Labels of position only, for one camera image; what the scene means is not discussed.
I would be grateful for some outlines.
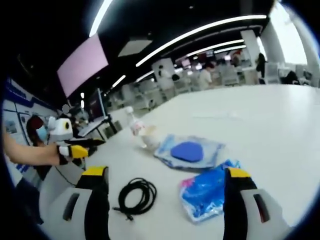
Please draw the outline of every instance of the coiled cable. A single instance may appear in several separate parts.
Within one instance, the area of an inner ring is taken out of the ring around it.
[[[142,196],[139,203],[134,207],[127,207],[126,197],[128,194],[135,190],[140,189],[142,191]],[[134,218],[132,215],[141,215],[149,211],[157,197],[157,189],[155,185],[151,182],[145,180],[144,178],[134,178],[132,179],[124,188],[120,191],[118,202],[119,207],[113,207],[115,211],[119,211],[127,216],[127,219],[132,221]]]

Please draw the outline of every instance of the ceiling light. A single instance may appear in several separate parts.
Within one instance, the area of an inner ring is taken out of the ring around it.
[[[117,86],[123,79],[125,79],[126,75],[122,75],[122,77],[120,77],[113,85],[112,88],[114,88],[115,86]]]
[[[150,72],[146,73],[145,75],[139,77],[135,82],[138,83],[138,82],[140,82],[142,79],[144,79],[145,77],[147,77],[147,76],[149,76],[150,74],[153,74],[153,73],[154,73],[154,71],[150,71]]]
[[[193,51],[193,52],[187,54],[186,56],[190,57],[192,55],[199,54],[199,53],[208,51],[210,49],[215,49],[215,48],[219,48],[219,47],[222,47],[222,46],[225,46],[225,45],[230,45],[230,44],[239,44],[239,43],[243,43],[244,41],[245,40],[240,39],[240,40],[234,40],[234,41],[227,41],[227,42],[224,42],[224,43],[219,43],[219,44],[216,44],[216,45],[213,45],[213,46],[208,46],[206,48],[202,48],[202,49],[197,50],[197,51]]]
[[[89,38],[92,37],[93,35],[95,35],[97,33],[97,30],[99,28],[99,25],[102,21],[102,18],[104,17],[107,9],[109,8],[110,4],[111,4],[112,0],[104,0],[97,15],[95,16],[95,19],[93,21],[90,33],[89,33]]]
[[[244,49],[246,47],[247,47],[246,45],[232,46],[232,47],[228,47],[228,48],[224,48],[224,49],[220,49],[220,50],[214,51],[214,53],[215,54],[219,54],[219,53],[227,52],[227,51],[231,51],[231,50]]]
[[[140,60],[135,66],[139,67],[141,64],[143,64],[144,62],[146,62],[147,60],[149,60],[150,58],[152,58],[154,55],[158,54],[159,52],[161,52],[162,50],[166,49],[167,47],[181,41],[182,39],[185,39],[193,34],[199,33],[203,30],[215,27],[215,26],[219,26],[222,24],[227,24],[227,23],[232,23],[232,22],[236,22],[236,21],[242,21],[242,20],[250,20],[250,19],[266,19],[267,16],[266,15],[247,15],[247,16],[237,16],[237,17],[232,17],[232,18],[228,18],[228,19],[224,19],[224,20],[220,20],[220,21],[215,21],[213,23],[198,27],[192,31],[188,31],[185,34],[182,34],[178,37],[176,37],[175,39],[167,42],[166,44],[162,45],[161,47],[157,48],[156,50],[154,50],[153,52],[149,53],[146,57],[144,57],[142,60]]]

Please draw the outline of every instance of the blue plastic bag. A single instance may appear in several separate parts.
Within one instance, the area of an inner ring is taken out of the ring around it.
[[[240,168],[240,163],[228,159],[212,170],[182,181],[180,199],[193,223],[223,213],[227,167]]]
[[[183,142],[200,144],[203,149],[203,158],[197,162],[187,162],[171,155],[171,149]],[[225,148],[225,144],[197,136],[178,136],[169,134],[154,152],[154,156],[165,165],[173,169],[186,171],[203,171],[216,166],[219,154]]]

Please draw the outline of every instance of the computer monitor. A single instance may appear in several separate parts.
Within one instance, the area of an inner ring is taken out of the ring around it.
[[[102,104],[101,93],[98,89],[85,102],[84,109],[89,115],[90,122],[105,117],[107,111]]]
[[[108,65],[97,34],[84,41],[57,71],[62,89],[68,98],[80,85]]]

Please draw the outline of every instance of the human arm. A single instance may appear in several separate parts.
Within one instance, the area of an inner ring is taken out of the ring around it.
[[[56,144],[44,147],[25,146],[16,141],[2,127],[2,140],[5,154],[11,162],[23,165],[59,165],[59,153]]]

